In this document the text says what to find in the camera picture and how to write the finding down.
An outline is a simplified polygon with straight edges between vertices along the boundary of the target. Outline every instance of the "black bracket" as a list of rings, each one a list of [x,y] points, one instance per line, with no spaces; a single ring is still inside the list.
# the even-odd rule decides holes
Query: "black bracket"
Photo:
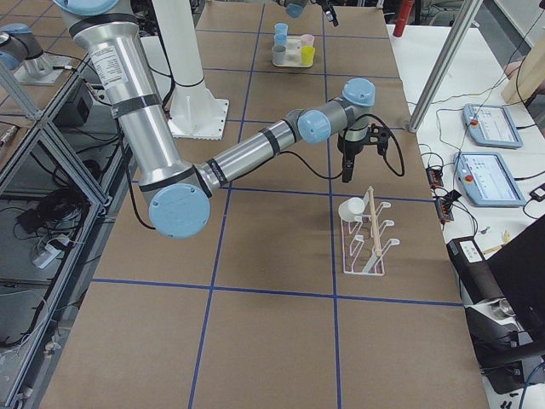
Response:
[[[384,157],[388,150],[390,134],[385,128],[372,124],[359,141],[346,141],[342,134],[337,139],[337,148],[342,153],[342,181],[348,183],[352,180],[356,155],[364,150],[365,146],[376,146],[376,152]]]

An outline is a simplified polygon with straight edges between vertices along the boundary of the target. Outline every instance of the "brown paper table surface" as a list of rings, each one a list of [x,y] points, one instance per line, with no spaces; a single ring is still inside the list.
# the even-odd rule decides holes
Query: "brown paper table surface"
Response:
[[[42,409],[487,407],[416,137],[401,129],[409,112],[382,13],[337,13],[338,30],[319,7],[288,20],[276,5],[207,3],[204,75],[231,106],[222,141],[178,140],[180,151],[203,162],[362,76],[407,176],[369,147],[349,184],[283,155],[217,192],[208,225],[182,241],[141,228],[126,199]],[[312,69],[270,64],[279,21],[316,36]],[[322,174],[340,169],[334,142],[293,150]],[[393,204],[387,234],[401,246],[384,277],[346,276],[336,208],[370,184]]]

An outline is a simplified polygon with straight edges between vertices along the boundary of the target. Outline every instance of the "black power supply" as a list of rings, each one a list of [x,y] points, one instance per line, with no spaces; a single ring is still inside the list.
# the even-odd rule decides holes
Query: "black power supply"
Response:
[[[530,197],[536,202],[545,200],[545,183],[530,192]]]

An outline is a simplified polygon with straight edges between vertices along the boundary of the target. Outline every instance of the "sticker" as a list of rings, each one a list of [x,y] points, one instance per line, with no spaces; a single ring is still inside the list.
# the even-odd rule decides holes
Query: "sticker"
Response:
[[[466,255],[466,258],[469,262],[483,261],[483,257],[480,256],[479,251],[475,247],[473,241],[461,241],[460,247],[462,248],[463,254]]]
[[[112,46],[99,49],[91,54],[91,60],[99,74],[104,89],[128,82],[127,74],[119,60],[116,49]]]

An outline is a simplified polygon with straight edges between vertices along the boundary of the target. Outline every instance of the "silver pole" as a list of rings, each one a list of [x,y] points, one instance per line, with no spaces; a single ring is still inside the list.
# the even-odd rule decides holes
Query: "silver pole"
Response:
[[[466,0],[463,3],[460,14],[456,17],[454,25],[450,29],[449,36],[445,40],[445,45],[443,45],[439,57],[437,58],[437,61],[435,61],[435,66],[433,66],[433,70],[427,79],[424,90],[416,104],[415,111],[410,117],[410,122],[407,124],[409,132],[416,132],[420,127],[420,124],[426,116],[426,112],[432,104],[432,100],[454,59],[460,44],[466,36],[466,32],[468,32],[477,11],[479,11],[482,2],[483,0]]]

